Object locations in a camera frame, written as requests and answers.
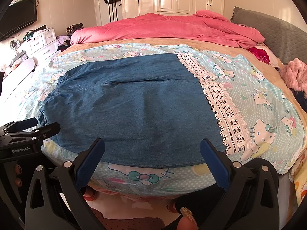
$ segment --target tv screen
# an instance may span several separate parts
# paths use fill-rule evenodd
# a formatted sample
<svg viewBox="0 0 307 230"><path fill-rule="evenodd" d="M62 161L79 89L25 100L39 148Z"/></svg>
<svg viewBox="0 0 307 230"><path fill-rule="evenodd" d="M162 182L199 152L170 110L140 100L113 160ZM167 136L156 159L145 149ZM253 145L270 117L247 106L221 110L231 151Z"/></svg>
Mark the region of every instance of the tv screen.
<svg viewBox="0 0 307 230"><path fill-rule="evenodd" d="M0 20L0 41L36 21L36 0L22 0L10 5Z"/></svg>

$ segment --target gray quilted headboard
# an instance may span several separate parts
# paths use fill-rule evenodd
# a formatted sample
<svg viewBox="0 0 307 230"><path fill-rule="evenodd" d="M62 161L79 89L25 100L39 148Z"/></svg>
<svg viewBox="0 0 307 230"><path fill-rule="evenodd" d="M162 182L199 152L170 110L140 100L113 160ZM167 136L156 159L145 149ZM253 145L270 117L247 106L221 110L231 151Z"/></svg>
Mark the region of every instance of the gray quilted headboard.
<svg viewBox="0 0 307 230"><path fill-rule="evenodd" d="M300 28L279 18L239 7L234 7L231 22L256 28L282 63L288 64L295 58L307 63L307 33Z"/></svg>

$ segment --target lace trim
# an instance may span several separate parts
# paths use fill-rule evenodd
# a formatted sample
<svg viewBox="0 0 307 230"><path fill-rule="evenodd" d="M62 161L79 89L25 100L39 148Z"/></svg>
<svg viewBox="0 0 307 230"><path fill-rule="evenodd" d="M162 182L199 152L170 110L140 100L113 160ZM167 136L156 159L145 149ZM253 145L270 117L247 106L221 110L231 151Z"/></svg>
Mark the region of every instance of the lace trim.
<svg viewBox="0 0 307 230"><path fill-rule="evenodd" d="M226 155L248 150L251 147L251 138L247 124L225 90L224 84L215 82L216 76L203 68L191 53L180 53L177 57L188 71L199 79L206 100L212 106L221 128L223 144L227 147Z"/></svg>

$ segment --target drawer handle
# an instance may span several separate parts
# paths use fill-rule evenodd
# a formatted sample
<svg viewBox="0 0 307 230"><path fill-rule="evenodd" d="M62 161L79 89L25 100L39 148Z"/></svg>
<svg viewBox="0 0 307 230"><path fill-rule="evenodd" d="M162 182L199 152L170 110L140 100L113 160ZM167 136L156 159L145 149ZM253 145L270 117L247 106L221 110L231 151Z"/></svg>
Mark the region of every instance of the drawer handle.
<svg viewBox="0 0 307 230"><path fill-rule="evenodd" d="M43 53L43 55L44 55L44 54L46 54L46 53L48 53L49 51L50 51L50 49L48 49L48 51L47 51L47 52Z"/></svg>

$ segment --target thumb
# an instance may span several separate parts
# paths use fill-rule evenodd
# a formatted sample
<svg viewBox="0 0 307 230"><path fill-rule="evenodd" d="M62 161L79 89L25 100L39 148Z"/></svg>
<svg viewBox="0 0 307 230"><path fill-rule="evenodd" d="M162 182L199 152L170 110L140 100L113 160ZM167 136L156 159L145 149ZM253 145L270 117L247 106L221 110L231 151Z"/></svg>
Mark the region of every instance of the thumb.
<svg viewBox="0 0 307 230"><path fill-rule="evenodd" d="M198 230L198 226L189 220L188 217L184 216L180 219L177 230Z"/></svg>

